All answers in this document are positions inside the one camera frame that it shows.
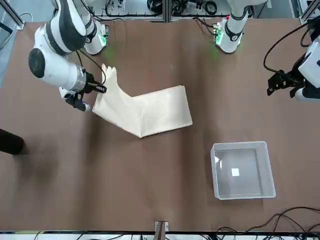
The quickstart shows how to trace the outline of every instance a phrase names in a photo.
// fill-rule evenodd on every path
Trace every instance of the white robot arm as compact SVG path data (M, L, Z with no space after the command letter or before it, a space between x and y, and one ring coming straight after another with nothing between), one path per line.
M245 24L248 20L247 6L254 6L265 3L267 0L227 0L231 7L228 18L216 26L219 34L216 36L215 44L225 53L233 53L240 44Z
M32 74L60 90L65 101L81 111L89 111L83 95L92 91L105 93L106 87L93 75L67 59L67 55L85 47L98 54L106 46L105 28L93 21L84 0L56 0L58 12L34 35L34 47L28 58Z
M290 91L291 98L296 98L301 102L320 102L320 16L308 21L319 5L319 0L312 1L301 17L301 21L305 23L287 33L277 41L266 54L263 65L267 70L274 72L274 75L268 80L268 96L277 90L292 88ZM283 70L277 71L267 67L266 58L270 51L287 36L305 26L307 26L308 29L302 36L300 44L308 48L306 53L295 62L291 71L285 73ZM303 44L303 38L308 32L311 32L310 38L312 43L309 46L305 46Z

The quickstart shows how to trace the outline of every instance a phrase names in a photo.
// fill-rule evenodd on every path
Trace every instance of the beige cloth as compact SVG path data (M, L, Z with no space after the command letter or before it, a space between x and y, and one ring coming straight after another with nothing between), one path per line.
M139 138L193 124L184 86L131 97L118 86L114 67L102 69L107 90L98 94L92 111L104 120Z

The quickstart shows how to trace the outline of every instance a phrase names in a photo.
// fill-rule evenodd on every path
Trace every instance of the black object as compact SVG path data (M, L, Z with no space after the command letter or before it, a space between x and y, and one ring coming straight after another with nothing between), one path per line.
M251 18L254 15L254 6L248 6L248 18Z
M242 19L245 18L247 12L248 12L248 9L246 7L243 10L242 16L235 16L231 11L230 17L233 18L234 20L241 21Z
M103 85L107 79L107 76L105 74L105 71L103 71L102 67L95 61L93 60L91 57L89 57L84 51L82 51L81 49L79 50L80 53L82 53L83 55L85 55L91 62L93 62L103 73L104 75L104 81L101 83L101 85Z
M163 1L162 0L147 0L146 5L148 9L155 14L162 14L163 12Z
M290 36L291 34L297 32L298 30L302 29L305 26L310 26L316 24L318 26L320 23L320 16L310 20L307 23L302 24L301 26L293 29L292 31L288 32L286 35L281 37L275 44L268 50L268 52L264 56L263 60L263 67L270 72L275 73L269 80L268 80L268 89L267 95L270 96L273 92L279 89L286 89L292 87L293 89L290 91L290 97L293 98L296 92L304 88L302 90L302 95L305 98L312 98L312 99L320 99L320 89L314 87L307 79L304 79L304 76L299 72L299 66L309 57L305 54L302 55L293 65L292 70L288 73L285 73L283 70L275 70L267 66L267 57L270 52L285 38Z
M290 97L293 98L296 92L304 87L307 87L304 81L304 76L299 72L299 66L303 63L305 54L302 55L293 65L292 70L285 73L283 70L279 70L268 80L268 89L266 93L268 96L273 94L279 89L293 88L290 91Z
M241 32L237 32L237 33L232 32L228 27L228 22L224 25L224 29L225 29L225 33L229 36L231 42L237 41L238 38L240 38L242 32L244 31L242 29Z
M172 1L172 16L180 16L186 9L187 1L174 0Z
M41 79L45 75L46 60L39 48L31 50L28 57L28 64L30 71L38 79Z
M92 43L92 39L94 39L96 33L97 33L97 25L94 24L92 32L86 36L85 43L87 43L87 44Z
M25 141L10 132L0 129L0 151L18 155L24 149Z
M217 13L218 7L214 1L209 0L204 4L204 10L209 15L215 15Z
M9 34L12 34L12 29L10 27L8 27L7 25L3 24L2 22L0 22L0 28L2 28L3 30L7 31Z
M304 44L305 36L309 33L309 31L310 31L310 28L309 28L309 26L308 26L307 30L304 32L304 34L303 34L302 37L301 37L300 45L301 45L301 47L303 47L303 48L307 48L307 47L309 47L309 45L310 45L310 44Z

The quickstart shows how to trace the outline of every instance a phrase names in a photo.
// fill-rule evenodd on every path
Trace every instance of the clear plastic container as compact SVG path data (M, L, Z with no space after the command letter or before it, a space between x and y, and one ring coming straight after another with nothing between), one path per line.
M211 167L214 196L220 200L276 196L265 141L215 143Z

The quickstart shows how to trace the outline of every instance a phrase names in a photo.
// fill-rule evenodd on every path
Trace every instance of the cable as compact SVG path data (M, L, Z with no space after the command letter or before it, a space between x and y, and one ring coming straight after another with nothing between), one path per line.
M305 210L309 210L309 211L314 211L314 212L320 213L320 209L319 209L319 208L313 208L313 207L307 207L307 206L292 207L292 208L289 208L289 209L287 209L287 210L285 210L285 211L283 211L283 212L281 212L281 213L276 213L276 214L274 214L274 215L273 215L267 222L265 222L264 224L250 227L250 228L249 228L248 230L246 230L246 231L238 232L237 230L234 230L234 229L232 229L232 228L230 228L230 227L228 227L228 226L223 226L223 227L220 227L220 228L216 231L216 234L218 234L219 231L221 231L221 230L223 230L223 229L226 229L226 230L229 230L231 233L234 233L234 234L237 234L237 235L245 235L245 234L247 234L248 232L250 232L250 231L252 231L252 230L254 230L254 229L260 229L260 228L265 227L266 225L268 225L268 224L269 224L275 217L277 217L277 216L279 216L279 218L277 219L276 225L275 225L275 227L274 227L274 229L273 229L273 231L272 231L273 233L274 233L274 232L276 231L276 229L277 229L277 226L278 226L280 217L285 217L285 218L289 219L290 221L292 221L293 223L295 223L297 226L299 226L299 227L303 230L303 232L305 232L304 228L303 228L300 224L298 224L296 221L294 221L293 219L291 219L290 217L288 217L288 216L285 215L285 213L290 212L290 211L293 211L293 210L297 210L297 209L305 209ZM308 230L307 232L311 231L313 228L315 228L315 227L317 227L317 226L320 226L320 223L313 225L311 228L309 228L309 230ZM279 237L279 236L268 236L268 237L269 237L269 238L266 238L266 239L271 239L271 238L273 238L273 237Z
M208 5L212 5L213 6L213 10L210 10ZM217 4L212 1L212 0L209 0L209 1L206 1L205 4L204 4L204 10L210 15L210 16L214 16L216 13L217 13L217 10L218 10L218 7L217 7Z
M23 16L23 15L30 15L31 16L31 22L34 21L34 16L30 13L30 12L24 12L22 14L19 15L19 17ZM16 29L16 24L14 24L13 26L13 30L11 32L11 34L8 36L8 38L2 43L2 45L0 46L0 50L4 48L4 46L6 45L6 43L11 39L12 35L14 34L15 32L15 29Z
M82 53L83 55L85 55L88 59L90 59L103 73L104 75L104 80L102 81L102 85L105 83L106 79L107 79L107 76L105 74L105 71L103 71L102 67L95 61L93 60L91 57L89 57L84 51L82 51L81 49L79 49L80 53Z
M76 240L79 240L86 232L82 233ZM106 240L114 240L114 239L118 239L120 237L124 236L124 234L121 234L119 236L114 236L112 238L107 238Z
M205 240L209 240L209 238L207 238L205 235L200 234L201 237L203 237Z
M198 20L202 25L205 25L208 28L212 28L212 29L214 28L214 26L207 24L206 21L201 20L199 17L193 17L192 19Z
M33 240L36 240L40 233L41 231L38 231Z
M313 225L312 227L310 227L307 232L310 232L312 229L314 229L318 226L320 226L320 223L317 223L317 224Z
M81 233L80 236L76 240L79 240L84 234L85 234L85 232Z
M260 12L259 12L259 14L258 14L258 16L256 17L257 19L260 17L260 15L261 15L261 13L262 13L263 9L264 9L264 8L265 8L265 6L267 5L267 2L268 2L268 1L266 1L266 2L263 4L263 6L262 6L262 8L261 8L261 10L260 10Z
M214 32L213 32L213 31L210 31L210 28L209 28L207 25L205 25L205 28L208 30L208 32L209 32L212 36L214 35Z
M87 9L87 10L89 11L89 13L90 13L93 17L95 17L95 18L97 18L97 19L99 19L99 20L101 20L101 21L105 21L105 19L102 19L102 18L98 17L97 15L95 15L94 12L90 10L90 8L84 3L83 0L80 0L80 1L81 1L82 5L84 6L84 8Z
M318 21L319 19L320 19L320 16L315 17L314 19L310 20L309 22L306 22L305 24L303 24L303 25L295 28L294 30L288 32L286 35L284 35L284 36L281 37L278 41L276 41L276 43L273 44L273 46L268 50L268 52L267 52L266 55L264 56L264 59L263 59L263 67L264 67L265 69L267 69L268 71L270 71L270 72L273 72L273 73L275 73L275 74L279 74L279 75L281 75L281 76L283 76L283 77L285 77L285 78L287 78L287 79L289 79L289 80L291 80L291 81L293 81L293 82L295 82L295 83L298 83L298 81L296 81L295 79L290 78L286 73L280 72L280 71L277 71L277 70L274 70L274 69L272 69L272 68L270 68L270 67L267 67L267 65L266 65L267 57L268 57L269 53L270 53L282 40L284 40L285 38L287 38L287 37L290 36L291 34L295 33L296 31L302 29L303 27L307 26L308 24L313 23L313 22L315 22L315 21Z
M78 58L79 58L81 67L84 67L84 65L82 64L82 60L81 60L81 57L80 57L80 55L79 55L79 52L78 52L78 51L75 51L75 53L78 55Z
M33 23L34 22L34 16L30 12L24 12L24 13L20 14L19 17L21 17L23 15L26 15L26 14L31 17L31 22Z
M305 36L307 35L307 33L308 33L309 31L310 31L310 28L308 28L308 29L304 32L304 34L302 35L302 37L301 37L300 45L301 45L301 47L303 47L303 48L307 48L307 47L310 46L310 44L304 44Z

